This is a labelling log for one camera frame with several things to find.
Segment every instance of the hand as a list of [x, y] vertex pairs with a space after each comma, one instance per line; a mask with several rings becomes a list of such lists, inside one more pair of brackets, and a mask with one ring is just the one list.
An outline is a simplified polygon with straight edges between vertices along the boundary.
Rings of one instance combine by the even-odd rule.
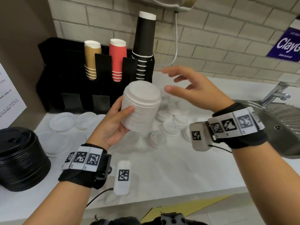
[[168, 73], [169, 77], [178, 75], [174, 79], [175, 83], [189, 80], [191, 84], [185, 89], [167, 85], [165, 91], [171, 95], [181, 97], [199, 108], [216, 113], [234, 104], [234, 101], [219, 90], [209, 79], [188, 67], [166, 67], [162, 70], [162, 73]]
[[105, 118], [99, 123], [87, 143], [98, 145], [108, 150], [118, 143], [130, 130], [125, 128], [120, 122], [134, 111], [133, 106], [129, 106], [119, 112], [122, 106], [123, 96], [118, 98], [113, 104]]

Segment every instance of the faucet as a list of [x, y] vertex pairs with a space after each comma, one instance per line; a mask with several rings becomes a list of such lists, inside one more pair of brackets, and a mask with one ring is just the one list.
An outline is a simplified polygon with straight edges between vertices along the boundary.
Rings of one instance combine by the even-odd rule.
[[274, 101], [276, 98], [280, 98], [285, 101], [288, 100], [291, 95], [282, 93], [287, 87], [292, 86], [286, 82], [279, 82], [275, 88], [259, 103], [262, 107], [267, 107], [270, 103]]

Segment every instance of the white cord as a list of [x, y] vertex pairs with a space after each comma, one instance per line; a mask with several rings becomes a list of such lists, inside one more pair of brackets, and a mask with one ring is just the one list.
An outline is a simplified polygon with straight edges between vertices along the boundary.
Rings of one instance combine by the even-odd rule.
[[162, 65], [161, 67], [171, 66], [177, 58], [177, 51], [178, 51], [177, 14], [178, 14], [178, 12], [175, 12], [175, 38], [176, 38], [176, 41], [175, 41], [175, 57], [174, 57], [173, 61], [170, 64]]

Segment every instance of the purple sign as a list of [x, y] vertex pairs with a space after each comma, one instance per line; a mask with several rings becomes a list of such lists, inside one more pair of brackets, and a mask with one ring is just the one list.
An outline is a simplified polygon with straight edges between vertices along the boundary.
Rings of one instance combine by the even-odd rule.
[[273, 46], [267, 57], [300, 61], [300, 20], [295, 19], [284, 32], [279, 41]]

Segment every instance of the black lid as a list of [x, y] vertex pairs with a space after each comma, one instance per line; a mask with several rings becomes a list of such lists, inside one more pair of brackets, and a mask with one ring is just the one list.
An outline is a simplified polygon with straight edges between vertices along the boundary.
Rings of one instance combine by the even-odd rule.
[[25, 148], [32, 137], [32, 131], [22, 127], [11, 127], [0, 130], [0, 156], [9, 150]]

